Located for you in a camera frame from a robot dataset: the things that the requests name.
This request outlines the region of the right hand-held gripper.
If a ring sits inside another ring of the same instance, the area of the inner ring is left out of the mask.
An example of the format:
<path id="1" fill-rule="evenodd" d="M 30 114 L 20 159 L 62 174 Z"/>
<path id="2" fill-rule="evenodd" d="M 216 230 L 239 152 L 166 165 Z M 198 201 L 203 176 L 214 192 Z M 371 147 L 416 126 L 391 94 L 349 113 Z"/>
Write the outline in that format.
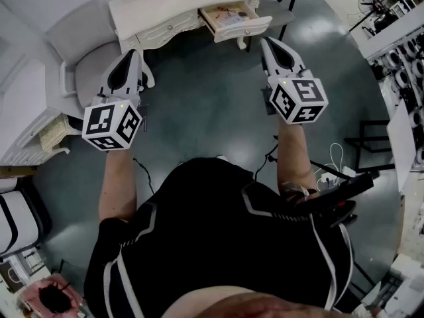
<path id="1" fill-rule="evenodd" d="M 267 114 L 279 115 L 289 125 L 315 122 L 329 102 L 321 80 L 300 55 L 266 36 L 260 40 L 260 58 L 267 77 L 262 89 Z"/>

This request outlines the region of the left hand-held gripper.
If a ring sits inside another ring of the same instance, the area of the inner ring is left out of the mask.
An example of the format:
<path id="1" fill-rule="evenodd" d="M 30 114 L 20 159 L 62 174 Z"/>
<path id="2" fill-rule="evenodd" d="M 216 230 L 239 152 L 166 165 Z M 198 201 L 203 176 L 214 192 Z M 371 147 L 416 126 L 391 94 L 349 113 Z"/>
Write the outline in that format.
<path id="1" fill-rule="evenodd" d="M 127 150 L 143 122 L 138 112 L 142 56 L 130 49 L 104 71 L 99 91 L 85 108 L 82 138 L 100 151 Z"/>

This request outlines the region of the wooden drawer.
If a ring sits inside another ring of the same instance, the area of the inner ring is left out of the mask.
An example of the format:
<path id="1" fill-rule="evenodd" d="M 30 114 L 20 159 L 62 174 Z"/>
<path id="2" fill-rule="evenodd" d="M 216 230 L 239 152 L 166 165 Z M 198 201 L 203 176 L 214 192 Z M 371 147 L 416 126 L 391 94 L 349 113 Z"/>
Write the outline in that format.
<path id="1" fill-rule="evenodd" d="M 247 16 L 244 21 L 230 26 L 221 26 L 218 18 L 221 15 L 235 15 L 244 11 Z M 259 17 L 256 11 L 244 1 L 226 5 L 214 5 L 199 9 L 199 16 L 205 21 L 208 29 L 214 36 L 214 42 L 219 43 L 230 39 L 237 39 L 239 47 L 245 49 L 244 37 L 262 34 L 272 21 L 271 16 Z"/>

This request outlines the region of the person's left forearm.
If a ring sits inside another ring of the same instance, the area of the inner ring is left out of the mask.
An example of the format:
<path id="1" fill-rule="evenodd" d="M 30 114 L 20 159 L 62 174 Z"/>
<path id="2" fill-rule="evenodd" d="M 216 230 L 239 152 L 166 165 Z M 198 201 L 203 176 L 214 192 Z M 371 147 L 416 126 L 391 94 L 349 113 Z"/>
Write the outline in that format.
<path id="1" fill-rule="evenodd" d="M 133 154 L 114 150 L 106 155 L 103 184 L 99 198 L 99 219 L 128 221 L 136 213 L 137 197 Z"/>

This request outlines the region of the person's right forearm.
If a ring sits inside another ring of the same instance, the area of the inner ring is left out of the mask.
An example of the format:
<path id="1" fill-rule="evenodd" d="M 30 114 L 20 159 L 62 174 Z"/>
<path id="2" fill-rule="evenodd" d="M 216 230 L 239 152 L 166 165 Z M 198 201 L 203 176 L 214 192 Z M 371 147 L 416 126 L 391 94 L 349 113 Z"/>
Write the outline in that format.
<path id="1" fill-rule="evenodd" d="M 280 196 L 289 205 L 305 201 L 317 191 L 304 130 L 283 119 L 278 126 L 277 181 Z"/>

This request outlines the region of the white ornate dressing table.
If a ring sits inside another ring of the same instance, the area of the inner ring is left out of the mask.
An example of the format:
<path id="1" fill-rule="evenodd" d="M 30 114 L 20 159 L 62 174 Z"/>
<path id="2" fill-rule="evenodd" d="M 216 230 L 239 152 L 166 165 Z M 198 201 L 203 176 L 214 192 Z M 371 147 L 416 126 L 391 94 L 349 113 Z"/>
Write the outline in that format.
<path id="1" fill-rule="evenodd" d="M 121 50 L 142 54 L 163 47 L 182 32 L 207 27 L 199 9 L 239 1 L 255 11 L 259 6 L 259 0 L 112 0 L 109 10 Z"/>

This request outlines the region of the grey stool with black legs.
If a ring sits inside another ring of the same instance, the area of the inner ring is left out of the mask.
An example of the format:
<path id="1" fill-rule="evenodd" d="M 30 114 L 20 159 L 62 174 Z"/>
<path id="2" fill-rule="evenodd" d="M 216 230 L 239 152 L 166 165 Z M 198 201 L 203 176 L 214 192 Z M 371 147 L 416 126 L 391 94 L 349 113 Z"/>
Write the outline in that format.
<path id="1" fill-rule="evenodd" d="M 295 0 L 260 0 L 256 9 L 260 17 L 272 17 L 269 27 L 279 29 L 279 41 L 282 41 L 288 25 L 295 20 L 294 5 Z"/>

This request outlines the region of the black stand fan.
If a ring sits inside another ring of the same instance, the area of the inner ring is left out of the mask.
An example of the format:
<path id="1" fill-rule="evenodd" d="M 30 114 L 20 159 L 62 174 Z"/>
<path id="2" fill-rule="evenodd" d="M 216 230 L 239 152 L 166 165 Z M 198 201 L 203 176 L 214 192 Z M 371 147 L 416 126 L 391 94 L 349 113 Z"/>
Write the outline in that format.
<path id="1" fill-rule="evenodd" d="M 361 18 L 349 28 L 349 32 L 359 27 L 367 36 L 373 37 L 399 19 L 389 0 L 358 0 L 358 9 Z"/>

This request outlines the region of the white desk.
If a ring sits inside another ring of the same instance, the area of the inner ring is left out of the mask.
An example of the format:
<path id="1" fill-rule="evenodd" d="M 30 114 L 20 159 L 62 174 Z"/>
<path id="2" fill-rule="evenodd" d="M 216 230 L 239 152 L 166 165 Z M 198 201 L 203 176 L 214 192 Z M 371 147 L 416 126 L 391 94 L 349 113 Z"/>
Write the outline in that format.
<path id="1" fill-rule="evenodd" d="M 353 39 L 362 56 L 367 60 L 373 60 L 388 52 L 398 44 L 409 40 L 424 27 L 424 2 L 412 9 L 402 18 L 382 30 L 376 36 L 368 38 L 365 32 L 358 27 L 351 32 Z"/>

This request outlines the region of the shelf of white-rimmed reels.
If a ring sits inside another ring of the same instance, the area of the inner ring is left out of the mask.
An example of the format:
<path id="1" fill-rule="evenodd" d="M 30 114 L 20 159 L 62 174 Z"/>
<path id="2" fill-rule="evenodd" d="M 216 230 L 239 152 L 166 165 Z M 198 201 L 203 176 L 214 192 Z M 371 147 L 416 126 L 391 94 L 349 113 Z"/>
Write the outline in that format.
<path id="1" fill-rule="evenodd" d="M 414 168 L 424 169 L 424 32 L 368 61 L 389 114 L 403 101 L 415 142 Z"/>

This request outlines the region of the white carved side table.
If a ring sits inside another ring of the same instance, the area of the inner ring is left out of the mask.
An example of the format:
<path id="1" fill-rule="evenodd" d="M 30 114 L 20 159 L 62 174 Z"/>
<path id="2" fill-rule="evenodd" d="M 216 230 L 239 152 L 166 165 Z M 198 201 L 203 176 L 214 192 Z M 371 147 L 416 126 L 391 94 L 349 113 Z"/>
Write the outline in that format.
<path id="1" fill-rule="evenodd" d="M 60 95 L 59 71 L 29 61 L 3 94 L 0 106 L 0 166 L 37 166 L 70 150 L 43 150 L 39 132 L 60 114 L 80 116 L 75 97 Z"/>

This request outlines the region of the white power strip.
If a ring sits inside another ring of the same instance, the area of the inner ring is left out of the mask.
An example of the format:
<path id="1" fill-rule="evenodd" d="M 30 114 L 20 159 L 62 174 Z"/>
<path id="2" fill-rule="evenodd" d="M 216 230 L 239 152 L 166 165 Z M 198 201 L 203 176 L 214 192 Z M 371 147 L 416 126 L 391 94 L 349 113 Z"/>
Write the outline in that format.
<path id="1" fill-rule="evenodd" d="M 334 174 L 325 172 L 321 174 L 321 177 L 317 180 L 317 189 L 319 191 L 324 191 L 334 188 L 338 183 L 339 178 Z"/>

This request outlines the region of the black device pack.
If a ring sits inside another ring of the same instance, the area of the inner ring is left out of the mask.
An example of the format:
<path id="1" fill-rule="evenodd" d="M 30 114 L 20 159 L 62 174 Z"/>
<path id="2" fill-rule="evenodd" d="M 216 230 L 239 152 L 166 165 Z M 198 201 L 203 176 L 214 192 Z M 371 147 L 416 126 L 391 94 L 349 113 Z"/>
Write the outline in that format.
<path id="1" fill-rule="evenodd" d="M 295 205 L 300 215 L 312 214 L 313 219 L 330 228 L 345 222 L 350 222 L 356 202 L 353 197 L 374 187 L 372 176 L 369 173 L 345 180 L 337 187 L 319 191 L 310 195 L 305 201 Z"/>

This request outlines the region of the white board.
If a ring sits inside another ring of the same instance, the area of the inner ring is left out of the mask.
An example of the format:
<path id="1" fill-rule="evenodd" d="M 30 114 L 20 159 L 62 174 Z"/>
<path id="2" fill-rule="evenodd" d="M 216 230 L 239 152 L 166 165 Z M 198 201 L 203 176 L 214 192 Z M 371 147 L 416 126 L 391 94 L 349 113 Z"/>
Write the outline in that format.
<path id="1" fill-rule="evenodd" d="M 387 132 L 394 157 L 398 189 L 402 191 L 416 153 L 409 113 L 404 101 L 397 106 L 387 125 Z"/>

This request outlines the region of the person's black shirt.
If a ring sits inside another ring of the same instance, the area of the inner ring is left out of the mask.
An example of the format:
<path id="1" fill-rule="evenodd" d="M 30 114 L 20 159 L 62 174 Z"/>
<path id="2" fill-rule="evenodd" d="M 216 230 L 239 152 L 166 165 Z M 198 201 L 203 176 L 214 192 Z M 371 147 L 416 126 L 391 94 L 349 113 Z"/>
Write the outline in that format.
<path id="1" fill-rule="evenodd" d="M 84 295 L 95 318 L 161 318 L 181 296 L 214 286 L 330 308 L 352 266 L 343 225 L 300 215 L 234 164 L 196 158 L 130 220 L 100 222 Z"/>

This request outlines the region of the white appliance with black stripe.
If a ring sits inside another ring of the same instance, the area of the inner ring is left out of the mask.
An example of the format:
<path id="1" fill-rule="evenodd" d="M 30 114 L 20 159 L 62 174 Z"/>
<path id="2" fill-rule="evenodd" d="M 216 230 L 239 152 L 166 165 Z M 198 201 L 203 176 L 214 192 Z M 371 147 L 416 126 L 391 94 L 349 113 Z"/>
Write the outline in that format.
<path id="1" fill-rule="evenodd" d="M 41 243 L 52 220 L 32 178 L 17 181 L 13 191 L 0 193 L 0 261 Z"/>

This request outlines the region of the person's chin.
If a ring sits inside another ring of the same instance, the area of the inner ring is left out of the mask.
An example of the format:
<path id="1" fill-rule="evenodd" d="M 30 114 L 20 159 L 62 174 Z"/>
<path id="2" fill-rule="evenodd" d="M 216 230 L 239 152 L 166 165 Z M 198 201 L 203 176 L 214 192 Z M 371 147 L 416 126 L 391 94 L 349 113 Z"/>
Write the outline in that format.
<path id="1" fill-rule="evenodd" d="M 350 314 L 283 300 L 236 286 L 191 291 L 161 318 L 354 318 Z"/>

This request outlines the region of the black metal frame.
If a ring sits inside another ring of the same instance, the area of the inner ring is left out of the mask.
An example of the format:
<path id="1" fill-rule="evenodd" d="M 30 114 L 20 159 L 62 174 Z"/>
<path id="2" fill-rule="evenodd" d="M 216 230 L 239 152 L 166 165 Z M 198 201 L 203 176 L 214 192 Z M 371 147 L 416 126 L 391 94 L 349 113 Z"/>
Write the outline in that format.
<path id="1" fill-rule="evenodd" d="M 368 143 L 373 142 L 389 142 L 388 135 L 381 136 L 366 136 L 366 128 L 367 127 L 385 127 L 387 128 L 389 124 L 389 120 L 367 120 L 360 121 L 359 124 L 359 135 L 357 137 L 349 137 L 345 138 L 344 142 L 350 145 L 355 149 L 355 163 L 354 163 L 354 171 L 356 173 L 375 173 L 386 170 L 393 170 L 395 168 L 395 164 L 383 164 L 379 166 L 371 166 L 371 167 L 360 167 L 360 157 L 362 151 L 366 151 L 370 154 L 379 154 L 379 153 L 389 153 L 392 151 L 391 148 L 372 148 L 368 145 Z"/>

